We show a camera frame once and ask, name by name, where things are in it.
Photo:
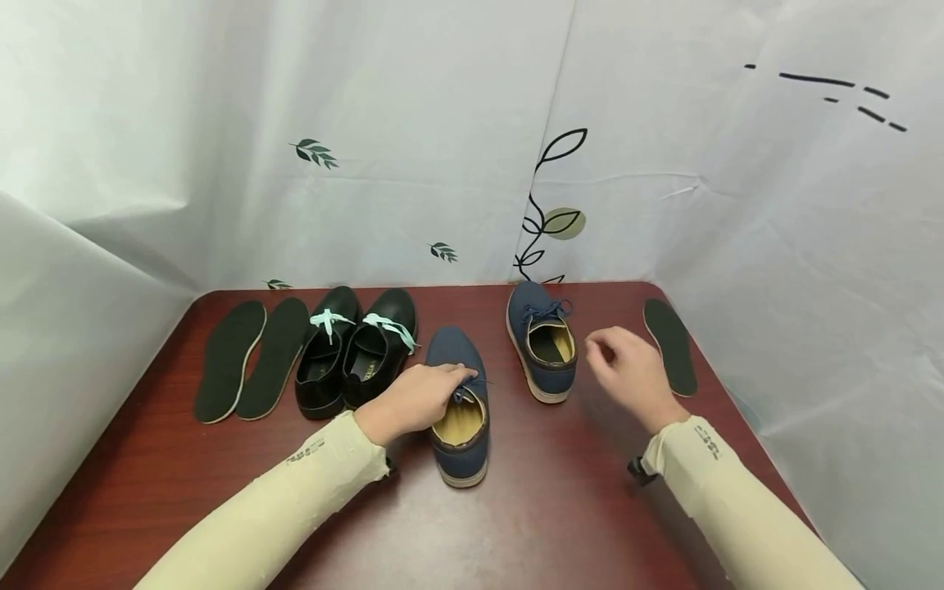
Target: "leaf print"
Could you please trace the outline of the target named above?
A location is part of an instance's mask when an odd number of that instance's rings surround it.
[[[272,289],[273,291],[279,291],[282,289],[292,289],[292,285],[288,284],[284,280],[279,280],[277,278],[266,280],[265,286],[268,287],[269,289]]]
[[[546,161],[559,160],[570,154],[573,154],[578,149],[580,149],[583,142],[587,139],[587,130],[586,127],[581,129],[574,129],[573,131],[567,131],[564,135],[559,135],[553,142],[551,142],[548,147],[544,150],[544,155],[541,156],[541,161],[537,162],[537,167],[540,168],[541,164]],[[572,147],[567,149],[569,143],[574,143]]]
[[[567,211],[557,213],[548,218],[544,224],[545,233],[561,233],[570,229],[577,219],[581,216],[580,211]]]
[[[459,259],[459,257],[456,256],[456,251],[449,247],[449,244],[446,244],[445,242],[430,244],[430,254],[432,254],[435,258],[447,261],[450,264]]]
[[[519,259],[519,266],[531,266],[532,264],[537,263],[541,258],[544,257],[544,250],[534,250],[529,255],[525,256],[522,259]]]
[[[317,140],[304,139],[298,143],[289,143],[289,145],[294,145],[295,154],[305,161],[313,161],[319,166],[324,164],[328,170],[338,167],[337,159],[329,153],[331,150],[319,145]]]
[[[537,225],[537,222],[530,217],[525,217],[524,221],[521,222],[521,228],[532,236],[536,236],[541,233],[541,226]]]

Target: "light blue shoelace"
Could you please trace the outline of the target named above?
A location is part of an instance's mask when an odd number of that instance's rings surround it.
[[[329,308],[325,308],[323,312],[313,315],[308,321],[310,324],[312,324],[312,326],[320,326],[325,329],[325,333],[328,335],[328,344],[330,345],[334,344],[331,339],[331,335],[334,332],[334,330],[331,329],[331,324],[334,322],[346,322],[348,324],[354,325],[353,321],[347,319],[339,313],[332,312]]]
[[[570,299],[561,299],[560,301],[552,302],[548,307],[541,309],[536,308],[533,305],[526,305],[524,309],[524,319],[522,322],[525,325],[528,325],[529,322],[540,322],[541,320],[546,320],[550,318],[563,318],[568,317],[574,309],[574,304],[570,302]]]
[[[419,346],[413,339],[413,335],[410,334],[410,331],[406,329],[403,324],[398,324],[394,320],[381,317],[376,313],[369,313],[362,321],[368,326],[385,329],[399,336],[400,340],[403,341],[403,344],[405,344],[407,348],[410,349],[410,354],[413,354],[413,352],[416,351],[416,347]]]

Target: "hand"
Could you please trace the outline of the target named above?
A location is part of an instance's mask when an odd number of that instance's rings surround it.
[[[386,447],[401,434],[427,429],[442,420],[452,392],[478,375],[462,364],[416,364],[354,412],[354,419],[372,443]]]
[[[655,435],[691,415],[672,395],[659,351],[624,328],[598,329],[586,339],[587,362],[600,386]]]

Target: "white backdrop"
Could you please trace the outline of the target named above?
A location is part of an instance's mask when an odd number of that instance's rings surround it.
[[[0,565],[201,293],[642,278],[856,575],[939,585],[931,0],[0,9]]]

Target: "wooden table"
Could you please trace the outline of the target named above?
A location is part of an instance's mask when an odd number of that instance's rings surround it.
[[[411,289],[429,341],[465,330],[488,370],[492,448],[484,482],[440,480],[425,435],[395,443],[400,472],[368,488],[302,547],[273,588],[718,588],[724,574],[661,481],[639,489],[625,465],[645,448],[637,423],[585,365],[561,406],[535,401],[505,331],[512,287]],[[621,325],[648,334],[647,283],[553,285],[574,305],[582,338]],[[359,290],[366,309],[380,289]],[[235,304],[269,310],[288,296],[309,308],[325,291],[217,292],[196,301],[92,453],[26,545],[0,588],[129,588],[203,516],[284,458],[323,423],[303,418],[292,383],[257,422],[235,415],[204,426],[191,416],[210,329]],[[422,358],[422,351],[417,355]],[[744,463],[800,509],[699,351],[705,416]]]

